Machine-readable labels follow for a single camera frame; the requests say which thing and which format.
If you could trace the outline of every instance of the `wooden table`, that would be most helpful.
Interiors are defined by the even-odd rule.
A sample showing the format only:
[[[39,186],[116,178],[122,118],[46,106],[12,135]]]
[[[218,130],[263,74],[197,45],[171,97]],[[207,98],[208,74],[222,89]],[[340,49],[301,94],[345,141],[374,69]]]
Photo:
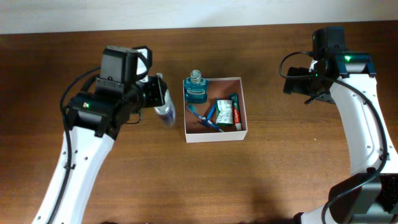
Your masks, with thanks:
[[[153,50],[151,74],[165,75],[178,119],[168,129],[147,109],[140,125],[122,127],[83,223],[237,223],[324,204],[329,189],[349,177],[339,112],[283,94],[278,65],[288,53],[311,50],[312,32],[325,26],[344,26],[349,49],[373,56],[397,145],[397,21],[0,35],[0,223],[35,217],[62,145],[59,99],[77,75],[100,64],[105,45]],[[305,56],[287,61],[309,63]],[[182,80],[193,69],[206,78],[242,77],[244,141],[185,143]]]

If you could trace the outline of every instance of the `toothpaste tube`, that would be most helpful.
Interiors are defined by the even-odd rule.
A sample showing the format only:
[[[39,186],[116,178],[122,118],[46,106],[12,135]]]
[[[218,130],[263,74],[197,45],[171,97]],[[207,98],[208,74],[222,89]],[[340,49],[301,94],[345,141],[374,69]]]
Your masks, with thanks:
[[[234,124],[236,130],[242,131],[241,112],[239,110],[238,94],[237,93],[230,94],[229,99],[232,101],[232,113],[234,117]]]

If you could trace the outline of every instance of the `blue toothbrush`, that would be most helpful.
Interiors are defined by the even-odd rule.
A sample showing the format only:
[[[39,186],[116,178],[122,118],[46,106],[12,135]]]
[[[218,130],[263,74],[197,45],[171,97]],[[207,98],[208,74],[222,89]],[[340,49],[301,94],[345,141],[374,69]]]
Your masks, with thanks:
[[[197,118],[206,121],[206,118],[202,115],[197,114],[197,108],[193,105],[187,105],[186,109],[191,112],[191,114],[195,115]],[[207,123],[211,125],[211,127],[213,127],[214,129],[216,129],[219,132],[224,132],[223,130],[221,130],[219,127],[217,127],[217,125],[213,124],[213,122],[207,120]]]

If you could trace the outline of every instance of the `white and green package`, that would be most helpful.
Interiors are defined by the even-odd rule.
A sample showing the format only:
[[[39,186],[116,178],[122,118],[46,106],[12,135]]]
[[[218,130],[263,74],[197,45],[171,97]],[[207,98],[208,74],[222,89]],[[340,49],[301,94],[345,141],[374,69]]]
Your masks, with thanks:
[[[230,126],[234,124],[232,116],[231,100],[217,100],[216,111],[217,111],[216,125]]]

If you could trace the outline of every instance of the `white box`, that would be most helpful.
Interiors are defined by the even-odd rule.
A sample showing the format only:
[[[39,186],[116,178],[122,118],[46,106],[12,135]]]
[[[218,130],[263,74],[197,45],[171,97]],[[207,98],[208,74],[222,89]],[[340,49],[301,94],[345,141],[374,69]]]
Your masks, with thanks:
[[[195,104],[199,115],[207,116],[215,99],[228,100],[228,95],[237,93],[239,97],[239,109],[241,112],[242,131],[237,131],[235,126],[220,128],[224,133],[217,132],[214,128],[207,128],[199,124],[200,119],[191,114],[185,107],[184,94],[184,128],[187,143],[191,142],[213,142],[213,141],[235,141],[243,140],[248,133],[248,122],[246,119],[246,109],[244,106],[242,80],[240,77],[234,78],[208,78],[209,86],[207,91],[207,102],[204,104]],[[216,112],[214,112],[211,121],[215,124]]]

